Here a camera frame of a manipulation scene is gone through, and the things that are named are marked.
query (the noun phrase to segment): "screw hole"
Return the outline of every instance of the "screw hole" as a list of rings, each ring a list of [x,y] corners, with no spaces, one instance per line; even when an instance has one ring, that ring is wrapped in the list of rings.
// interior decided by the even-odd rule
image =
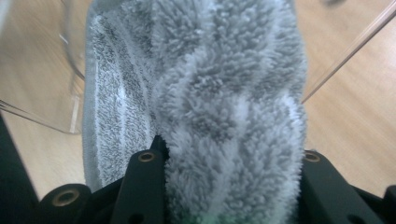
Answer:
[[[52,204],[56,207],[66,206],[73,203],[79,197],[77,189],[66,189],[58,193],[52,200]]]
[[[355,216],[355,215],[349,215],[347,216],[347,219],[349,220],[350,223],[353,224],[365,224],[366,222],[361,219],[361,217]]]
[[[305,152],[305,160],[306,161],[312,161],[312,162],[318,162],[320,161],[320,157],[315,155],[312,152]]]
[[[133,214],[129,217],[129,224],[142,224],[145,217],[142,214]]]
[[[152,154],[151,152],[146,152],[139,156],[139,160],[140,161],[152,161],[152,160],[154,160],[154,157],[155,157],[155,155]]]

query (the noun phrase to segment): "transparent plastic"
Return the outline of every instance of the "transparent plastic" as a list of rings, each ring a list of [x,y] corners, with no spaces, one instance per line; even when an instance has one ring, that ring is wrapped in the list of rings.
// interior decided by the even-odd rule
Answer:
[[[63,133],[81,132],[90,2],[0,2],[2,110]]]

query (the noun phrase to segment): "gray microfiber mop pad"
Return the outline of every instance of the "gray microfiber mop pad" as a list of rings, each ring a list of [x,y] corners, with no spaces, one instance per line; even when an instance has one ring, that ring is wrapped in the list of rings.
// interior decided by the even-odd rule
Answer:
[[[287,223],[305,56],[288,0],[96,0],[87,19],[87,185],[160,134],[172,223]]]

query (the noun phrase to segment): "black plastic part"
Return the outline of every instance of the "black plastic part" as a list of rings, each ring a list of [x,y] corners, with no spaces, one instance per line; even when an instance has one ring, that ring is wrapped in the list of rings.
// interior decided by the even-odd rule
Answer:
[[[0,223],[25,223],[38,199],[0,115]]]
[[[91,191],[85,185],[68,184],[48,193],[27,223],[86,224],[91,220]]]
[[[384,199],[381,199],[348,185],[324,156],[312,151],[307,154],[297,223],[396,223],[395,186],[389,187]],[[156,136],[150,150],[132,156],[123,179],[93,194],[83,185],[55,189],[39,204],[29,223],[167,223],[164,189],[167,155],[165,142]],[[68,189],[78,189],[78,200],[61,207],[54,206],[53,199]]]
[[[164,223],[163,167],[159,150],[144,150],[132,156],[110,223]]]
[[[313,151],[309,155],[318,158],[304,159],[301,182],[310,223],[384,223],[324,156]]]
[[[396,223],[396,186],[390,186],[383,199],[383,215],[389,223]]]

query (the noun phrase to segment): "microfiber fabric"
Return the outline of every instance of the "microfiber fabric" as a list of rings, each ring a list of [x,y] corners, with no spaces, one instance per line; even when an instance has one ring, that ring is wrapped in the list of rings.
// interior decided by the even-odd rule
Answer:
[[[156,134],[172,223],[289,223],[304,155],[304,45],[289,0],[95,0],[84,168],[93,190]]]

